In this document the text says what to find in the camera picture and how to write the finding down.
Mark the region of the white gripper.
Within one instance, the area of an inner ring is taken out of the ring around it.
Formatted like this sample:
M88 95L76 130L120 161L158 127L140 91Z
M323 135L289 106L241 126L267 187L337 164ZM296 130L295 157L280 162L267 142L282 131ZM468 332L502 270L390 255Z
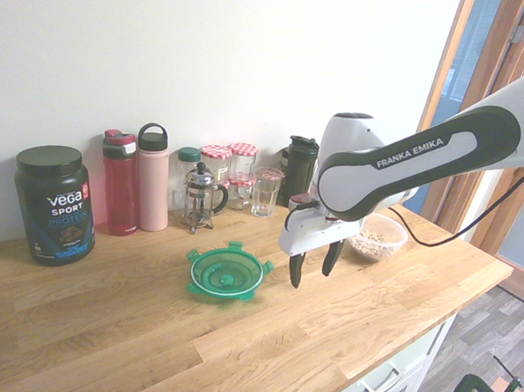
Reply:
M278 245L290 256L289 270L292 286L295 289L300 286L305 253L327 244L329 250L324 257L321 272L329 276L340 257L344 240L358 234L364 221L364 218L355 222L330 220L316 207L291 210L284 220Z

